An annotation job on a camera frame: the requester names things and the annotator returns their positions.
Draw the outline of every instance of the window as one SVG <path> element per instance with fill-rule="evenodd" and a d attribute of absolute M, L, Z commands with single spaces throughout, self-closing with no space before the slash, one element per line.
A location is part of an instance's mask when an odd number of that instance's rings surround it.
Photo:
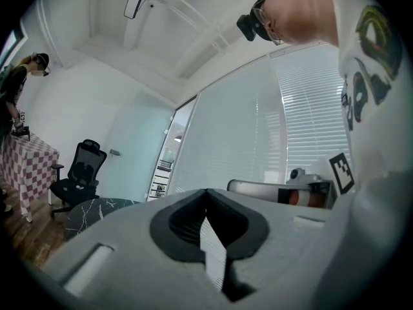
<path fill-rule="evenodd" d="M 319 45 L 273 60 L 283 94 L 287 123 L 287 179 L 321 157 L 343 150 L 350 161 L 341 114 L 343 79 L 338 49 Z"/>
<path fill-rule="evenodd" d="M 0 55 L 0 70 L 3 69 L 5 66 L 6 60 L 16 48 L 17 44 L 24 38 L 23 31 L 21 30 L 21 26 L 19 25 L 15 28 L 10 35 L 8 36 L 6 43 L 1 51 Z"/>

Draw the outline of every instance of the red and white checkered cloth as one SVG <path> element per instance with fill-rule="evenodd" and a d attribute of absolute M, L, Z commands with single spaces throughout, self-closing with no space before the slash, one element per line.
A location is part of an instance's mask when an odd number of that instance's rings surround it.
<path fill-rule="evenodd" d="M 20 208 L 24 215 L 31 213 L 30 202 L 43 195 L 56 181 L 59 152 L 30 133 L 28 136 L 9 135 L 3 145 L 3 177 L 20 193 Z"/>

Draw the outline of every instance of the man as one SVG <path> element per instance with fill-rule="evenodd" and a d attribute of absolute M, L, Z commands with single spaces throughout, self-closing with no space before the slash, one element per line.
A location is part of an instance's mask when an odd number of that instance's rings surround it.
<path fill-rule="evenodd" d="M 343 118 L 356 184 L 413 167 L 413 77 L 408 52 L 375 0 L 258 0 L 271 40 L 339 48 Z"/>

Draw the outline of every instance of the wooden floor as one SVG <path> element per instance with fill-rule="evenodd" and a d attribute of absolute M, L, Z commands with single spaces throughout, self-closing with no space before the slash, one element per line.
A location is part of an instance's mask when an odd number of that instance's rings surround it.
<path fill-rule="evenodd" d="M 0 186 L 8 193 L 5 202 L 13 207 L 13 215 L 5 219 L 4 225 L 14 249 L 21 258 L 41 268 L 48 257 L 64 242 L 66 214 L 56 214 L 54 220 L 49 215 L 52 209 L 61 207 L 61 201 L 53 198 L 52 202 L 55 204 L 49 205 L 47 193 L 33 201 L 33 221 L 28 223 L 21 215 L 17 191 L 2 181 Z"/>

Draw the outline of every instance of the sticker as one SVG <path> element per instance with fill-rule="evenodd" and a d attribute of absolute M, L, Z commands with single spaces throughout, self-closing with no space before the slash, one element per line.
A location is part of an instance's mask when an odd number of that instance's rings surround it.
<path fill-rule="evenodd" d="M 347 93 L 344 93 L 343 96 L 341 97 L 341 104 L 343 107 L 348 106 Z"/>
<path fill-rule="evenodd" d="M 354 186 L 354 179 L 344 153 L 329 159 L 334 173 L 334 184 L 340 195 L 347 193 Z"/>

